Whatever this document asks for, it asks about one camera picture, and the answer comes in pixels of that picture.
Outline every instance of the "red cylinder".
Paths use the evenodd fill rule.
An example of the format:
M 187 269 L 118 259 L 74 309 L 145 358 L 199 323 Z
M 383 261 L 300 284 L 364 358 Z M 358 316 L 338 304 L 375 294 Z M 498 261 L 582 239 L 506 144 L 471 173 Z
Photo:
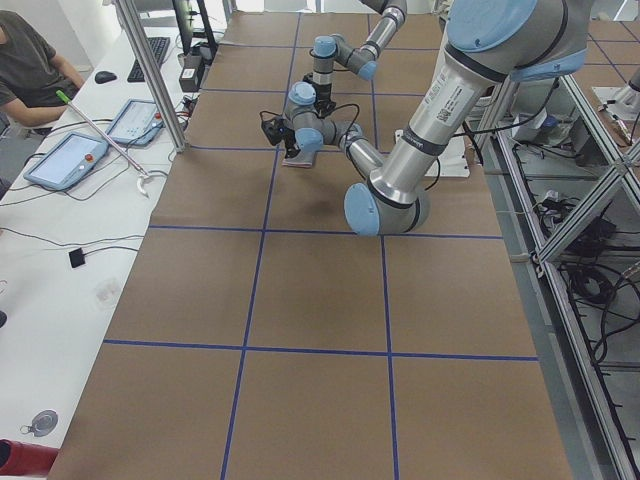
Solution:
M 57 448 L 0 440 L 0 475 L 46 477 L 57 455 Z

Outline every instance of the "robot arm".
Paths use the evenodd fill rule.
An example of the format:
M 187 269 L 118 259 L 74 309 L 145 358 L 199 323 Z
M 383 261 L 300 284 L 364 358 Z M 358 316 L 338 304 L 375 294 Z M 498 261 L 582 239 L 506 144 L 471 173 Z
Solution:
M 391 16 L 401 12 L 404 22 L 404 1 L 361 1 L 383 12 L 382 21 L 358 50 L 345 47 L 339 36 L 319 37 L 328 44 L 333 39 L 334 44 L 324 49 L 316 43 L 314 75 L 317 68 L 332 64 L 329 58 L 360 74 L 363 61 L 374 61 L 382 50 L 370 42 L 385 46 L 401 25 Z M 285 109 L 285 123 L 295 131 L 303 151 L 337 144 L 365 177 L 366 184 L 353 185 L 345 197 L 347 222 L 356 233 L 408 232 L 428 216 L 429 202 L 421 187 L 424 175 L 489 86 L 509 75 L 515 82 L 525 82 L 566 75 L 582 66 L 592 5 L 593 0 L 456 0 L 447 24 L 445 65 L 386 158 L 359 127 L 328 123 L 315 108 L 315 100 L 307 98 L 301 106 L 290 95 L 294 106 Z M 325 62 L 322 66 L 319 59 Z M 318 79 L 326 81 L 327 76 Z M 330 74 L 328 80 L 330 96 Z M 314 90 L 317 83 L 312 82 Z M 334 127 L 340 128 L 337 136 Z

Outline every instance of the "black mouse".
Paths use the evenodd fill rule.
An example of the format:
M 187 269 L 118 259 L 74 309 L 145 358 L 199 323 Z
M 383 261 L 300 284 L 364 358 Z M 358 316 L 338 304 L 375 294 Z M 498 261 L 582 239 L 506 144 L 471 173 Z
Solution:
M 115 80 L 116 78 L 118 77 L 116 76 L 115 73 L 107 72 L 106 70 L 101 70 L 97 72 L 95 77 L 93 77 L 96 83 L 107 83 Z

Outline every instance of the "black keyboard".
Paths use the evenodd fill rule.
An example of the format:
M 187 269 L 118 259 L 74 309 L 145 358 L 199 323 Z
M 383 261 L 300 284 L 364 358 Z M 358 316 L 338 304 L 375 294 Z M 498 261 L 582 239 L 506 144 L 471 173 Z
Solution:
M 164 56 L 169 49 L 171 38 L 148 37 L 147 40 L 149 40 L 149 46 L 151 47 L 151 51 L 153 52 L 153 56 L 155 57 L 158 66 L 162 65 Z M 144 82 L 144 73 L 142 73 L 142 68 L 140 67 L 140 63 L 137 60 L 133 62 L 133 67 L 131 67 L 131 72 L 129 72 L 127 82 Z

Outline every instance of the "white desk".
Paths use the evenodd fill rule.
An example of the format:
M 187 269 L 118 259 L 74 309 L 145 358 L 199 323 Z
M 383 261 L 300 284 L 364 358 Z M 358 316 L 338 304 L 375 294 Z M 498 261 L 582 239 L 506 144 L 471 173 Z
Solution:
M 174 105 L 183 96 L 178 84 L 179 51 L 173 42 L 176 34 L 177 29 L 173 28 L 147 29 L 149 36 L 172 38 L 168 60 L 161 71 Z M 123 33 L 96 68 L 96 71 L 113 71 L 118 79 L 97 85 L 91 77 L 74 103 L 90 118 L 101 119 L 113 118 L 129 98 L 152 99 L 145 83 L 126 81 L 133 60 Z M 68 110 L 57 125 L 80 120 Z M 100 125 L 106 129 L 108 123 Z M 92 134 L 88 127 L 75 129 Z M 43 142 L 39 152 L 48 151 L 71 130 L 54 132 Z M 173 144 L 167 132 L 162 130 L 145 149 L 131 149 L 130 153 L 145 169 L 168 172 Z M 116 159 L 116 156 L 110 149 L 96 169 L 113 163 L 83 180 L 71 193 L 87 197 L 125 169 L 126 161 Z M 9 191 L 0 203 L 0 228 L 11 228 L 59 243 L 144 235 L 165 180 L 156 176 L 145 184 L 149 198 L 137 191 L 136 181 L 137 172 L 129 168 L 85 202 L 56 193 L 13 204 L 46 192 L 35 186 Z M 28 183 L 20 177 L 12 188 L 26 185 Z M 84 250 L 109 245 L 137 249 L 140 243 L 137 238 L 100 243 Z M 74 248 L 55 247 L 6 231 L 0 235 L 0 280 L 4 281 L 0 284 L 0 290 L 3 290 L 0 309 L 8 315 L 6 325 L 0 329 L 0 438 L 52 447 L 62 444 L 136 255 L 128 250 L 110 249 L 88 256 L 86 265 L 72 269 L 68 252 Z M 97 292 L 105 290 L 111 293 L 99 300 Z M 58 412 L 60 418 L 56 429 L 39 439 L 32 434 L 22 435 L 20 426 L 30 424 L 37 413 L 46 409 Z

